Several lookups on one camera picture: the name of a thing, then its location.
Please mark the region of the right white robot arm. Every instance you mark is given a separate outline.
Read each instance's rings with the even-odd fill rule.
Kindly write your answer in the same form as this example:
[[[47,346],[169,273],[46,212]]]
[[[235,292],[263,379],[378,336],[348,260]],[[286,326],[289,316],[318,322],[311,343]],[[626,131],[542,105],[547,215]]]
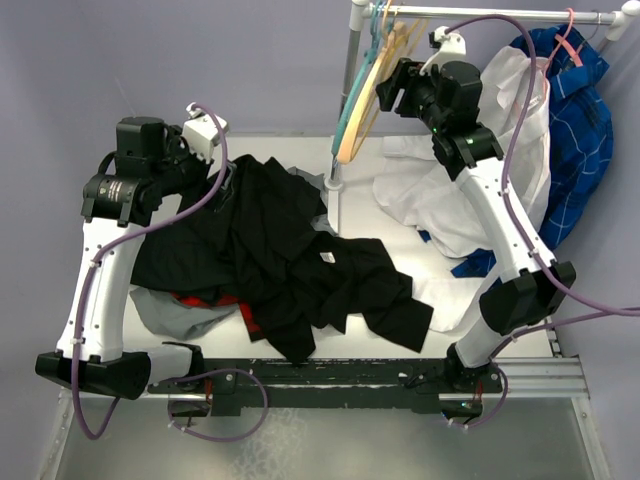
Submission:
[[[376,87],[383,111],[421,120],[432,134],[433,151],[452,182],[470,202],[496,257],[500,285],[479,297],[479,318],[447,350],[443,377],[467,391],[488,371],[499,345],[553,314],[576,272],[560,263],[533,228],[507,176],[494,133],[478,120],[479,70],[450,61],[420,73],[421,63],[398,61]]]

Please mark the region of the yellow plastic hanger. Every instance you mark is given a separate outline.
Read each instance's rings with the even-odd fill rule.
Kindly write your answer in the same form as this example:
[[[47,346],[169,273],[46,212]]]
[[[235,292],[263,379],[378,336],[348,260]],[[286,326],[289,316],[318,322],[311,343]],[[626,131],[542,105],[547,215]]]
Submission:
[[[370,133],[378,116],[376,86],[391,76],[400,58],[411,56],[428,24],[427,19],[419,19],[412,24],[398,22],[388,34],[361,91],[364,98],[361,108],[355,108],[358,112],[357,139],[364,139]]]

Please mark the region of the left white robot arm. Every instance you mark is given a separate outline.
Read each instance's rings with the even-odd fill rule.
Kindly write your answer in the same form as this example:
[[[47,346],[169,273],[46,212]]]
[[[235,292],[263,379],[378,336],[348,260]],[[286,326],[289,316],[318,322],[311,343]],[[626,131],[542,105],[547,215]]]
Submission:
[[[83,254],[71,311],[53,351],[40,354],[37,375],[68,389],[134,400],[171,380],[184,392],[202,387],[202,354],[165,342],[127,351],[124,314],[135,260],[164,197],[207,176],[214,148],[229,126],[194,106],[182,126],[134,116],[116,126],[116,148],[83,188]]]

